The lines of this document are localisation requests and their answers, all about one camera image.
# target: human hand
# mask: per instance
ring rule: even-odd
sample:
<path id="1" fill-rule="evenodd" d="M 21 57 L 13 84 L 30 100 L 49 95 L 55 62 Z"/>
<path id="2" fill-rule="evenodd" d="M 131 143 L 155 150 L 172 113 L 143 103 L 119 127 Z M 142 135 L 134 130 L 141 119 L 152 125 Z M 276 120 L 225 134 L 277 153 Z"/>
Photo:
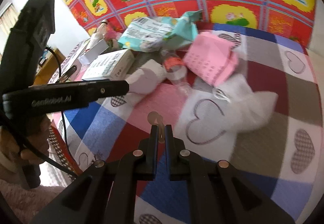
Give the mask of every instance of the human hand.
<path id="1" fill-rule="evenodd" d="M 30 143 L 38 149 L 40 152 L 45 155 L 49 155 L 48 149 L 48 137 L 50 135 L 49 126 L 50 120 L 48 117 L 32 117 L 27 123 L 27 139 Z M 14 140 L 13 136 L 9 131 L 7 131 L 3 126 L 0 128 L 0 151 L 14 163 L 19 162 L 19 160 L 28 161 L 30 164 L 41 164 L 44 161 L 38 158 L 35 154 L 32 153 L 29 149 L 24 149 L 19 153 L 19 146 Z"/>

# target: pink cloth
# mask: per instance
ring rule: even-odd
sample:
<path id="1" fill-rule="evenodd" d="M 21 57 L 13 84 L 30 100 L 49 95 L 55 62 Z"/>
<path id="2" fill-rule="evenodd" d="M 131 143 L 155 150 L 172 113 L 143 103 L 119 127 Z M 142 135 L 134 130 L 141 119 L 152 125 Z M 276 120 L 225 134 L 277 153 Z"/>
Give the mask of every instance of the pink cloth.
<path id="1" fill-rule="evenodd" d="M 60 186 L 39 186 L 24 190 L 19 185 L 0 180 L 0 191 L 3 197 L 23 224 L 30 223 L 32 218 L 63 189 L 64 187 Z"/>
<path id="2" fill-rule="evenodd" d="M 238 56 L 231 51 L 234 43 L 209 32 L 200 33 L 187 54 L 187 67 L 211 86 L 223 83 L 239 63 Z"/>

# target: black cable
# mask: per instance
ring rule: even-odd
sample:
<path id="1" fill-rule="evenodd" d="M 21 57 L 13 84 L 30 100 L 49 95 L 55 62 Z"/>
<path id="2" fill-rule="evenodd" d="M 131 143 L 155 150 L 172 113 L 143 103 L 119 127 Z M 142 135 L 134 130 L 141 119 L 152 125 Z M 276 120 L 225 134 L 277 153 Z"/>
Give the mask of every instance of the black cable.
<path id="1" fill-rule="evenodd" d="M 49 52 L 51 52 L 53 54 L 53 56 L 55 57 L 56 59 L 56 62 L 59 66 L 59 78 L 62 76 L 62 69 L 61 69 L 61 63 L 59 61 L 59 58 L 57 57 L 57 54 L 55 54 L 55 52 L 50 48 L 50 47 L 45 47 L 46 50 L 48 50 Z"/>
<path id="2" fill-rule="evenodd" d="M 55 52 L 51 48 L 46 47 L 45 49 L 48 50 L 49 52 L 51 52 L 53 54 L 53 56 L 55 57 L 56 62 L 57 62 L 57 65 L 59 67 L 59 78 L 60 78 L 62 76 L 62 69 L 61 69 L 61 63 L 59 61 L 59 58 L 57 57 L 57 55 L 55 54 Z M 67 151 L 68 151 L 70 157 L 73 159 L 73 156 L 72 156 L 72 154 L 70 152 L 69 145 L 67 144 L 66 124 L 65 124 L 65 118 L 64 118 L 64 112 L 63 111 L 61 111 L 61 116 L 62 116 L 63 129 L 64 129 L 64 141 L 65 141 L 65 145 L 66 145 L 66 148 L 67 148 Z"/>
<path id="3" fill-rule="evenodd" d="M 35 148 L 30 143 L 30 141 L 24 135 L 22 135 L 22 133 L 19 130 L 16 129 L 16 127 L 11 123 L 10 119 L 4 114 L 3 111 L 0 111 L 0 120 L 1 120 L 2 124 L 8 129 L 8 131 L 12 134 L 12 136 L 14 137 L 14 139 L 16 140 L 17 143 L 19 143 L 19 142 L 22 143 L 24 146 L 26 146 L 26 148 L 31 150 L 37 157 L 43 159 L 44 161 L 48 162 L 52 166 L 55 166 L 59 170 L 65 172 L 73 177 L 77 177 L 76 173 L 68 170 L 67 168 L 65 168 L 64 166 L 55 162 L 54 160 L 50 159 L 45 154 L 40 152 L 37 148 Z"/>

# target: blue square pattern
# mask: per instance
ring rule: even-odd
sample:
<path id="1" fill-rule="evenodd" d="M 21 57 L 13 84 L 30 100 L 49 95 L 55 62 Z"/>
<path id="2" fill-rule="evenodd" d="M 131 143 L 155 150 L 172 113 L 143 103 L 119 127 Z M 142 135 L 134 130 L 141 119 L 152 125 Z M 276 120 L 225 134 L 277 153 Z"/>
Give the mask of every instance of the blue square pattern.
<path id="1" fill-rule="evenodd" d="M 278 179 L 271 199 L 296 221 L 309 200 L 312 188 L 309 183 Z"/>
<path id="2" fill-rule="evenodd" d="M 104 107 L 101 107 L 88 130 L 84 134 L 83 143 L 100 159 L 106 159 L 124 128 L 126 121 Z"/>
<path id="3" fill-rule="evenodd" d="M 262 176 L 246 171 L 240 171 L 242 175 L 254 186 L 260 189 L 266 196 L 271 197 L 276 188 L 277 178 Z"/>
<path id="4" fill-rule="evenodd" d="M 257 30 L 257 29 L 247 27 L 246 28 L 246 35 L 277 43 L 275 35 L 271 34 L 271 33 L 268 33 L 268 32 L 265 32 L 265 31 L 261 31 L 261 30 Z"/>
<path id="5" fill-rule="evenodd" d="M 233 32 L 233 33 L 240 33 L 243 35 L 246 35 L 246 27 L 238 26 L 238 25 L 230 25 L 230 24 L 214 24 L 213 30 L 222 30 L 227 32 Z"/>
<path id="6" fill-rule="evenodd" d="M 283 46 L 290 48 L 292 50 L 298 51 L 300 53 L 304 53 L 303 48 L 299 43 L 297 43 L 293 40 L 290 40 L 289 38 L 285 38 L 285 37 L 282 37 L 282 36 L 279 36 L 276 34 L 275 34 L 275 37 L 276 37 L 278 44 L 283 45 Z"/>
<path id="7" fill-rule="evenodd" d="M 70 120 L 71 117 L 69 118 L 68 114 L 67 118 L 69 120 L 69 123 L 73 127 L 75 132 L 79 135 L 81 140 L 83 139 L 84 134 L 86 133 L 94 117 L 96 116 L 100 106 L 101 105 L 96 102 L 91 102 L 87 108 L 77 109 L 77 113 L 72 118 L 72 120 Z"/>
<path id="8" fill-rule="evenodd" d="M 74 110 L 66 110 L 66 111 L 64 111 L 65 117 L 67 118 L 69 123 L 72 122 L 72 120 L 75 118 L 75 116 L 77 115 L 79 110 L 81 110 L 81 109 L 74 109 Z"/>
<path id="9" fill-rule="evenodd" d="M 186 181 L 169 181 L 165 153 L 158 162 L 157 175 L 140 196 L 164 214 L 191 223 Z"/>

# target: bottle label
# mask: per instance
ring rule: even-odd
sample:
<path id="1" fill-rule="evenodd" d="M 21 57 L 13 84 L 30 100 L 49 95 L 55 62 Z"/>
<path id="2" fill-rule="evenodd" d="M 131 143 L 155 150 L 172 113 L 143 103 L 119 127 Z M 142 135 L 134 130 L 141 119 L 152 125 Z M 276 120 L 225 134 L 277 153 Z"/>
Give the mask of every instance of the bottle label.
<path id="1" fill-rule="evenodd" d="M 181 58 L 170 57 L 164 61 L 163 65 L 164 65 L 165 69 L 168 71 L 173 66 L 177 66 L 177 65 L 184 66 L 185 64 Z"/>

